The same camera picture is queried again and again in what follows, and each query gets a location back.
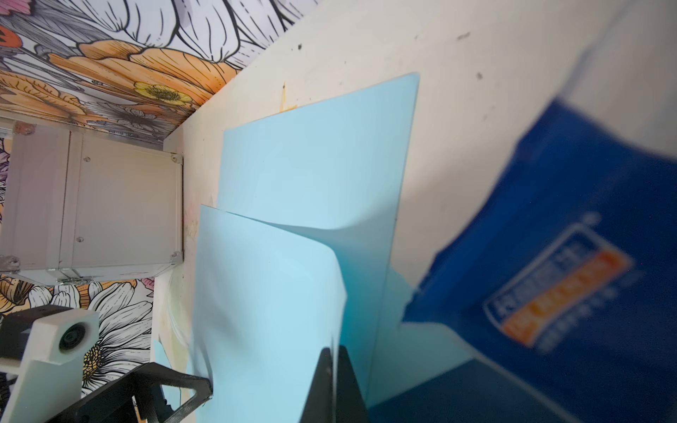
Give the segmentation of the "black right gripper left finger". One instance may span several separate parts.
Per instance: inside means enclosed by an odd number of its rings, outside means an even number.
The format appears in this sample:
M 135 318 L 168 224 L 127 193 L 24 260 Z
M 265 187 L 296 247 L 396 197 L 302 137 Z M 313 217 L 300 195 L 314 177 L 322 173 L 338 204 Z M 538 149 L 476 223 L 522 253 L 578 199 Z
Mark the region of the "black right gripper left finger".
M 331 349 L 326 347 L 318 357 L 316 371 L 301 414 L 301 423 L 332 423 L 334 421 L 333 386 L 333 354 Z

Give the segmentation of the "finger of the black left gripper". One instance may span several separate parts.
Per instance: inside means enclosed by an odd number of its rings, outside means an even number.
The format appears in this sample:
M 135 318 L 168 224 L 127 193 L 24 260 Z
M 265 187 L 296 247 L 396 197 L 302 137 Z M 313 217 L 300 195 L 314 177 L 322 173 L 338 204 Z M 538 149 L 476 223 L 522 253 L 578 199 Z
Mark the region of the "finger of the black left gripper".
M 163 388 L 189 389 L 194 395 L 174 408 Z M 54 416 L 52 422 L 181 422 L 213 396 L 213 384 L 150 362 L 93 391 Z

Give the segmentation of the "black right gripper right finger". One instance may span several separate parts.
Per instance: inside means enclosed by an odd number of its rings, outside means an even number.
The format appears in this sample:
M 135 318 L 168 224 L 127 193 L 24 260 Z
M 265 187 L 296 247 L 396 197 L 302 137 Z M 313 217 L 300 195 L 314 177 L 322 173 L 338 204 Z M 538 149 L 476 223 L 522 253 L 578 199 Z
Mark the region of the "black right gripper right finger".
M 368 417 L 360 386 L 344 345 L 341 345 L 339 349 L 336 377 L 335 421 L 337 423 L 369 423 L 370 417 Z

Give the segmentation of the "light blue paper sheet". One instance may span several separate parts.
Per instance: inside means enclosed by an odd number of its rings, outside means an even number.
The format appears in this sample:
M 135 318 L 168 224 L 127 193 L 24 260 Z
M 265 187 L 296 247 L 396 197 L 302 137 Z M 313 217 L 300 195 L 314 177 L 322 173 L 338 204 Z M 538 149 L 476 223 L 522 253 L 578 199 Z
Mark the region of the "light blue paper sheet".
M 213 383 L 199 422 L 297 422 L 347 293 L 332 249 L 211 207 L 200 213 L 190 361 Z

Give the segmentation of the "dark blue paper large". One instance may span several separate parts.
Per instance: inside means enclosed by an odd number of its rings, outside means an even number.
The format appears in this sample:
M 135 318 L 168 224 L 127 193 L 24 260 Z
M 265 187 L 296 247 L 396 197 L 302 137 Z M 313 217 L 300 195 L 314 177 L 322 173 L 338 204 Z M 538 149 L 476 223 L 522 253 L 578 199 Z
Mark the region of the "dark blue paper large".
M 368 409 L 372 422 L 561 422 L 562 418 L 476 360 Z

